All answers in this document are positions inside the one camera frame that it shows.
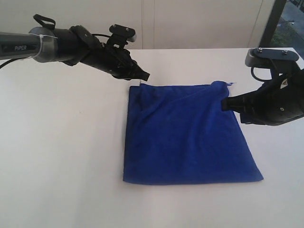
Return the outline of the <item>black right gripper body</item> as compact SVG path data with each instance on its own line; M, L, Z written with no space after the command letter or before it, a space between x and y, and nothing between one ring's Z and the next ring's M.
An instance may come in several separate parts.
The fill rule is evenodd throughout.
M278 126L304 116L304 71L245 94L241 123Z

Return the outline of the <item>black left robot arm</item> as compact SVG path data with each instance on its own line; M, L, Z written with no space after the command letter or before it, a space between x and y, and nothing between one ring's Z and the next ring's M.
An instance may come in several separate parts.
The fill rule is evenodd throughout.
M0 58L33 58L40 63L62 62L68 66L82 63L117 79L147 81L150 74L124 48L136 40L135 30L113 24L109 31L111 36L105 43L80 25L69 29L35 27L28 34L1 33Z

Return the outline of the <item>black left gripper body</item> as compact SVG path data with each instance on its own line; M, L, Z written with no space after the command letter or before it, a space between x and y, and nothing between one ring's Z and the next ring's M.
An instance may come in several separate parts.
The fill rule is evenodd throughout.
M128 51L115 47L101 46L89 51L80 60L82 64L111 74L116 79L138 79L139 68Z

